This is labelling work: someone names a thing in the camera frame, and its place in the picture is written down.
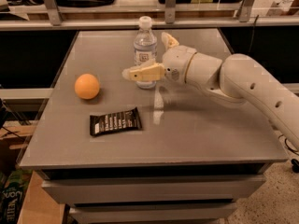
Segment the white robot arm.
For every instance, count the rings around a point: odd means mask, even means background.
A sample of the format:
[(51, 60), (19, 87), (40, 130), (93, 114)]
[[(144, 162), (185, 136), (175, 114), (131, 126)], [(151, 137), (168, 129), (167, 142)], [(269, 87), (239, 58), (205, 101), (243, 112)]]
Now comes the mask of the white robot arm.
[(244, 54), (225, 60), (183, 46), (163, 32), (165, 53), (158, 63), (148, 60), (122, 71), (132, 81), (158, 81), (167, 78), (188, 84), (212, 100), (226, 105), (249, 102), (258, 108), (299, 148), (299, 96), (277, 81), (258, 62)]

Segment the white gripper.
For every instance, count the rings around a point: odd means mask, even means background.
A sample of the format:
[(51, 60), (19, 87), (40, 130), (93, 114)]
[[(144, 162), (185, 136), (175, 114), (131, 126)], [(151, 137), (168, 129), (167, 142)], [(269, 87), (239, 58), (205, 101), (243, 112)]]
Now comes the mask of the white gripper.
[(196, 49), (179, 46), (179, 42), (167, 32), (162, 32), (161, 40), (166, 52), (163, 63), (148, 60), (140, 65), (122, 71), (122, 77), (131, 81), (158, 81), (164, 76), (179, 84), (185, 83), (188, 65), (197, 53)]

